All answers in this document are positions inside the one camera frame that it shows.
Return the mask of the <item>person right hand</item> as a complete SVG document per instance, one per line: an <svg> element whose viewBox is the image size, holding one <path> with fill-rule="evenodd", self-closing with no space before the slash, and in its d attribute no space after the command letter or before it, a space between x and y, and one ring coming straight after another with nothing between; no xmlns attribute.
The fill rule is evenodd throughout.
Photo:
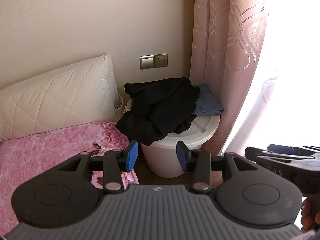
<svg viewBox="0 0 320 240"><path fill-rule="evenodd" d="M302 224L302 230L307 232L312 230L313 224L319 224L319 212L315 214L310 197L306 194L303 196L306 198L302 203L302 218L300 222Z"/></svg>

